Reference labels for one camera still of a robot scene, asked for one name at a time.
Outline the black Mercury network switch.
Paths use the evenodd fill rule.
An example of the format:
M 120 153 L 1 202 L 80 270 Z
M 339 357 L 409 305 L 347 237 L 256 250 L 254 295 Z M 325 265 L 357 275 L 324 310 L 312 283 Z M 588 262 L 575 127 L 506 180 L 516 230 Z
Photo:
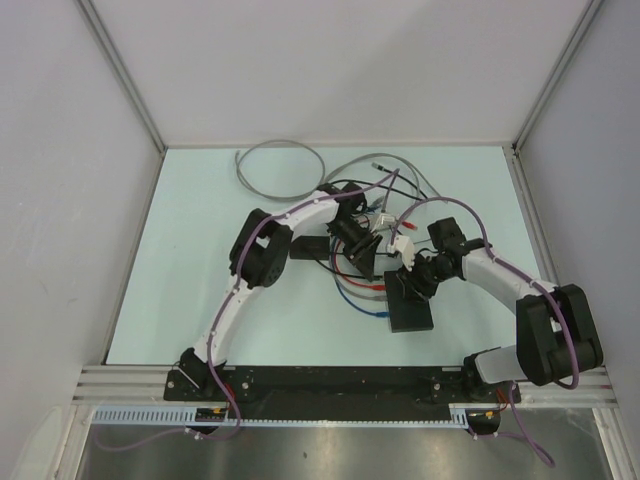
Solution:
M 386 305 L 392 333 L 431 331 L 434 328 L 429 300 L 399 271 L 384 273 Z

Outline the small black adapter box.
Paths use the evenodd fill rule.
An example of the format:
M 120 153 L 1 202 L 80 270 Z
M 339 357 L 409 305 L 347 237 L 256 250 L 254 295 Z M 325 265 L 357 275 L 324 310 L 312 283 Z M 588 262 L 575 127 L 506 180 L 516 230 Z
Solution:
M 292 241 L 289 258 L 292 260 L 326 261 L 330 256 L 328 236 L 302 235 Z

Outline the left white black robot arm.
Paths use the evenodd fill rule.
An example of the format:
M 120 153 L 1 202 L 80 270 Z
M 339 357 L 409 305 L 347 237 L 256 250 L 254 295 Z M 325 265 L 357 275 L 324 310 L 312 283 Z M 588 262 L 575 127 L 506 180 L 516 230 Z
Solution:
M 187 387 L 197 398 L 214 397 L 221 387 L 218 368 L 226 363 L 244 307 L 282 275 L 294 240 L 325 224 L 342 241 L 346 257 L 366 280 L 375 279 L 374 264 L 381 236 L 361 226 L 356 210 L 366 190 L 353 182 L 342 188 L 318 187 L 281 213 L 255 209 L 248 215 L 229 254 L 230 278 L 209 329 L 180 356 L 170 390 Z

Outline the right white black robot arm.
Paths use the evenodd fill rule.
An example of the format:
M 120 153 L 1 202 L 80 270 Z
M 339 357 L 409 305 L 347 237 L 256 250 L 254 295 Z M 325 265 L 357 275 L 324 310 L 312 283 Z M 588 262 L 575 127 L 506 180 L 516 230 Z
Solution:
M 467 239 L 454 218 L 429 225 L 435 248 L 418 252 L 405 235 L 394 234 L 388 250 L 402 260 L 398 270 L 406 297 L 429 301 L 440 284 L 458 278 L 471 283 L 515 317 L 515 343 L 469 355 L 461 376 L 463 393 L 484 401 L 498 384 L 529 381 L 576 388 L 581 373 L 599 368 L 604 353 L 582 288 L 559 286 L 522 271 L 497 255 L 482 238 Z

